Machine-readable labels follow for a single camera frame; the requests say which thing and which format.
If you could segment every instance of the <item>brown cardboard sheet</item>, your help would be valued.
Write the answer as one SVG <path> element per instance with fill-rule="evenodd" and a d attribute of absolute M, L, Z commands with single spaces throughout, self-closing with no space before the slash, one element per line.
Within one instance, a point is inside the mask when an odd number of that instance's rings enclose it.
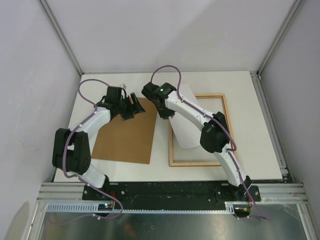
<path fill-rule="evenodd" d="M 118 115 L 100 128 L 93 159 L 149 164 L 154 139 L 157 109 L 146 98 L 138 97 L 145 112 L 125 121 Z"/>

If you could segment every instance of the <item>black motor joint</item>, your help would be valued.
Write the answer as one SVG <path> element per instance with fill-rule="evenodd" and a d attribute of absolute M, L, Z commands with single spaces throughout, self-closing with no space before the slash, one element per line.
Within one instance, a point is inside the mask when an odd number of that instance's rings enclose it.
<path fill-rule="evenodd" d="M 168 119 L 175 115 L 175 111 L 166 107 L 166 99 L 169 94 L 177 89 L 169 83 L 164 83 L 161 86 L 148 82 L 142 89 L 142 94 L 150 100 L 155 106 L 162 119 Z"/>
<path fill-rule="evenodd" d="M 110 110 L 111 119 L 120 114 L 123 121 L 134 118 L 135 114 L 145 112 L 134 92 L 130 94 L 130 99 L 129 96 L 123 96 L 122 91 L 122 87 L 108 86 L 106 95 L 97 103 L 97 106 Z"/>
<path fill-rule="evenodd" d="M 245 197 L 247 200 L 249 200 L 249 195 L 246 193 L 246 188 L 247 188 L 248 192 L 251 194 L 251 196 L 254 198 L 254 200 L 258 201 L 259 197 L 260 197 L 259 188 L 256 185 L 252 185 L 253 182 L 250 179 L 250 177 L 246 176 L 246 178 L 243 180 L 243 183 L 240 184 L 238 187 L 233 186 L 233 188 L 234 188 L 233 195 L 234 195 L 235 199 L 240 201 L 241 199 L 243 199 L 243 197 Z"/>
<path fill-rule="evenodd" d="M 218 121 L 228 132 L 228 125 L 225 115 L 218 111 L 212 117 Z M 209 153 L 222 153 L 222 149 L 229 143 L 229 138 L 222 128 L 213 120 L 204 123 L 201 130 L 200 144 Z"/>

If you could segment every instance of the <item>white paper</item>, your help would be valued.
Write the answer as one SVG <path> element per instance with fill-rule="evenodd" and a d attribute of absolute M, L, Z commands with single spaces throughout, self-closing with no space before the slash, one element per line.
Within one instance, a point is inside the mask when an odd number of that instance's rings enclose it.
<path fill-rule="evenodd" d="M 180 93 L 190 102 L 199 105 L 194 93 L 187 83 L 180 85 Z M 174 135 L 184 149 L 191 149 L 200 146 L 200 130 L 189 120 L 179 113 L 175 113 L 173 118 L 169 118 Z"/>
<path fill-rule="evenodd" d="M 199 106 L 206 111 L 217 113 L 224 112 L 224 106 L 221 98 L 200 98 L 197 99 Z M 206 151 L 202 146 L 197 146 L 190 149 L 182 148 L 177 140 L 176 135 L 173 135 L 173 151 L 174 151 L 174 162 L 184 162 L 184 163 L 212 163 L 218 162 L 217 157 Z"/>

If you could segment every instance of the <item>white table surface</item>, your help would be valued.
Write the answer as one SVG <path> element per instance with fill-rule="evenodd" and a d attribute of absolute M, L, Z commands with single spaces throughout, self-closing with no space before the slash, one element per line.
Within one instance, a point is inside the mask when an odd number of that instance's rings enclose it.
<path fill-rule="evenodd" d="M 127 93 L 135 92 L 143 97 L 141 90 L 150 80 L 151 73 L 85 74 L 86 79 L 99 79 L 114 86 L 126 84 Z M 154 83 L 168 82 L 177 85 L 176 72 L 161 72 L 154 77 Z M 224 93 L 231 119 L 234 139 L 237 145 L 238 161 L 253 180 L 281 179 L 277 158 L 271 143 L 267 126 L 248 71 L 183 72 L 182 82 L 187 82 L 195 94 Z M 97 103 L 106 94 L 106 87 L 99 82 L 86 82 L 81 92 Z M 92 105 L 79 95 L 73 107 L 69 127 L 75 127 L 93 110 Z M 97 135 L 90 139 L 93 150 Z M 150 164 L 138 164 L 92 159 L 91 163 L 112 182 L 123 181 L 217 181 L 226 180 L 220 166 L 170 167 L 168 157 L 168 120 L 156 118 Z M 65 178 L 57 169 L 55 182 L 77 182 Z"/>

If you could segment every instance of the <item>metal plate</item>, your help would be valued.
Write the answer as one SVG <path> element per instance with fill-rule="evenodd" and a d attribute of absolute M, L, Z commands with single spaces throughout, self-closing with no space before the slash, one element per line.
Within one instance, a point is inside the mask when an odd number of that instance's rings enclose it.
<path fill-rule="evenodd" d="M 236 220 L 229 214 L 123 214 L 113 220 L 85 217 L 56 226 L 45 223 L 40 240 L 306 240 L 295 205 L 262 205 L 271 221 Z M 51 213 L 58 223 L 81 213 Z"/>
<path fill-rule="evenodd" d="M 248 201 L 247 196 L 226 181 L 118 182 L 111 183 L 106 188 L 109 192 L 115 193 L 126 210 L 224 211 L 225 202 Z M 261 201 L 257 186 L 252 185 L 249 192 L 256 202 Z M 91 187 L 85 186 L 82 200 L 108 199 Z M 115 208 L 120 209 L 120 206 L 116 204 Z"/>
<path fill-rule="evenodd" d="M 82 200 L 83 183 L 43 183 L 37 197 L 39 203 L 88 203 Z M 302 183 L 259 183 L 261 194 L 258 204 L 308 204 L 308 196 Z"/>

